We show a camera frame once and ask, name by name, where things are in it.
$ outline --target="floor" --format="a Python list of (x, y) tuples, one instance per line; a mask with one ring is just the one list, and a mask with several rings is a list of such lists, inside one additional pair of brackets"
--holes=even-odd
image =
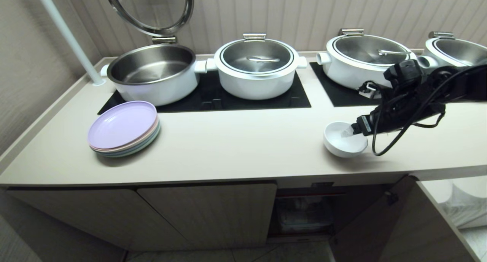
[(215, 251), (132, 252), (126, 262), (334, 262), (326, 241)]
[(487, 262), (487, 226), (460, 230), (480, 261)]

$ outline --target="purple plate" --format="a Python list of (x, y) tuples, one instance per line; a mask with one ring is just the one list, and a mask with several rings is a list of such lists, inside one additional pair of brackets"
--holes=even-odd
[(145, 101), (131, 101), (104, 112), (90, 128), (88, 142), (99, 149), (113, 149), (130, 143), (154, 124), (157, 111)]

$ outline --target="stack of plates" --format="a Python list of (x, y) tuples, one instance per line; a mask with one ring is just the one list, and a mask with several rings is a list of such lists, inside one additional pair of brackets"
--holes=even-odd
[(147, 147), (161, 130), (154, 105), (131, 101), (104, 112), (91, 126), (88, 142), (106, 157), (123, 157)]

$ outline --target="pot lid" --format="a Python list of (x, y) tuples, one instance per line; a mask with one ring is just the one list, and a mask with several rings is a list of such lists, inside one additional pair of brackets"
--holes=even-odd
[[(123, 20), (141, 32), (154, 37), (176, 33), (190, 19), (194, 0), (108, 0)], [(172, 13), (182, 9), (182, 15), (173, 21)]]
[(433, 46), (445, 56), (466, 66), (487, 61), (487, 48), (465, 40), (439, 38), (433, 42)]
[(399, 63), (411, 54), (396, 42), (371, 35), (345, 35), (335, 40), (333, 47), (344, 57), (376, 66)]
[(294, 61), (293, 52), (281, 42), (267, 40), (266, 34), (244, 34), (244, 39), (226, 46), (221, 62), (230, 69), (252, 74), (274, 73)]

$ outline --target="countertop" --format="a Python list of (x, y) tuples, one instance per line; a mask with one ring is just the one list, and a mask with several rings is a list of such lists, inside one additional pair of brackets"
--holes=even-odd
[[(97, 67), (112, 59), (103, 59)], [(348, 185), (394, 182), (404, 174), (425, 180), (487, 174), (486, 103), (448, 104), (438, 127), (409, 128), (381, 157), (372, 154), (369, 137), (362, 155), (336, 158), (323, 145), (325, 126), (339, 120), (352, 123), (374, 106), (335, 108), (310, 66), (297, 72), (311, 108), (162, 113), (162, 131), (155, 142), (127, 158), (103, 158), (89, 148), (87, 131), (115, 87), (110, 81), (95, 87), (82, 78), (2, 155), (0, 185), (277, 179), (285, 187), (294, 179)], [(378, 149), (395, 135), (379, 135)]]

